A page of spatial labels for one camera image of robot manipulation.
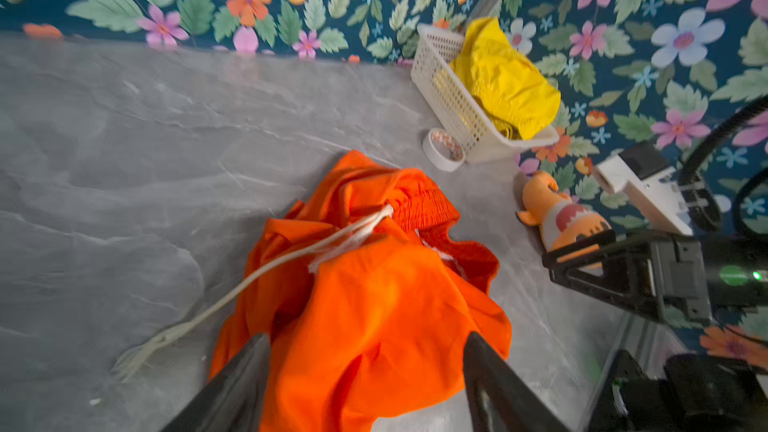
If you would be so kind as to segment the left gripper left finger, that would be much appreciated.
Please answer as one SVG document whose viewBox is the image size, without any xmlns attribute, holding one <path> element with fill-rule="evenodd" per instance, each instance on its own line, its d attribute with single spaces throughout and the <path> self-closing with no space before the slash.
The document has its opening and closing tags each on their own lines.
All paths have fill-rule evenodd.
<svg viewBox="0 0 768 432">
<path fill-rule="evenodd" d="M 270 342 L 251 338 L 162 432 L 258 431 L 267 388 Z"/>
</svg>

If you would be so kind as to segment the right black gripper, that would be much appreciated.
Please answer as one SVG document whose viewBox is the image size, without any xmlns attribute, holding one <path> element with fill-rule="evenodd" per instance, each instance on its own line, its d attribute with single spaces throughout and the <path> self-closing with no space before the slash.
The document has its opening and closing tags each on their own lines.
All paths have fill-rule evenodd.
<svg viewBox="0 0 768 432">
<path fill-rule="evenodd" d="M 710 323 L 720 308 L 767 305 L 765 242 L 664 235 L 650 243 L 650 258 L 648 238 L 605 231 L 545 253 L 542 263 L 555 284 L 650 321 L 660 320 L 658 302 L 699 324 Z M 583 271 L 597 269 L 624 271 Z M 626 271 L 650 269 L 655 295 L 647 275 Z"/>
</svg>

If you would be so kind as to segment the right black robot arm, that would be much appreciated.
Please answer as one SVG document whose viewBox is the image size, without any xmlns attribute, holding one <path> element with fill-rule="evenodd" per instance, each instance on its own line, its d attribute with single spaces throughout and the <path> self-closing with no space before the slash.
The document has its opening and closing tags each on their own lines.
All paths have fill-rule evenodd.
<svg viewBox="0 0 768 432">
<path fill-rule="evenodd" d="M 722 211 L 701 166 L 727 138 L 767 110 L 760 97 L 728 118 L 674 170 L 643 142 L 598 164 L 599 184 L 621 192 L 649 223 L 646 232 L 605 231 L 558 245 L 543 264 L 551 280 L 655 323 L 668 308 L 702 325 L 718 309 L 754 311 L 767 302 L 767 236 L 745 223 L 742 202 L 766 179 L 750 178 L 736 193 L 734 232 L 721 234 Z M 763 365 L 741 352 L 676 354 L 659 378 L 627 351 L 616 354 L 589 419 L 592 431 L 763 431 L 767 394 Z"/>
</svg>

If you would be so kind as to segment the orange shorts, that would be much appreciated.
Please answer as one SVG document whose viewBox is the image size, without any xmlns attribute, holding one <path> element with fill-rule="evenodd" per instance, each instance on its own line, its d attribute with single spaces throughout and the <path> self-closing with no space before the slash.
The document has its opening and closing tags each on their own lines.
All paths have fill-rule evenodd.
<svg viewBox="0 0 768 432">
<path fill-rule="evenodd" d="M 512 333 L 490 296 L 499 260 L 450 238 L 459 218 L 424 172 L 347 153 L 266 222 L 210 376 L 268 337 L 263 431 L 368 431 L 450 399 L 470 335 L 507 357 Z"/>
</svg>

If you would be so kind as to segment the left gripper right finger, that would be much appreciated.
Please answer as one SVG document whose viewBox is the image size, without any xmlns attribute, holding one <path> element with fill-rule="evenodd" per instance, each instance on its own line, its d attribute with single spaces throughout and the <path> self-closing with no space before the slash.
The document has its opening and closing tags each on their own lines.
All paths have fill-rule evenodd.
<svg viewBox="0 0 768 432">
<path fill-rule="evenodd" d="M 463 373 L 473 431 L 567 429 L 477 332 L 465 343 Z"/>
</svg>

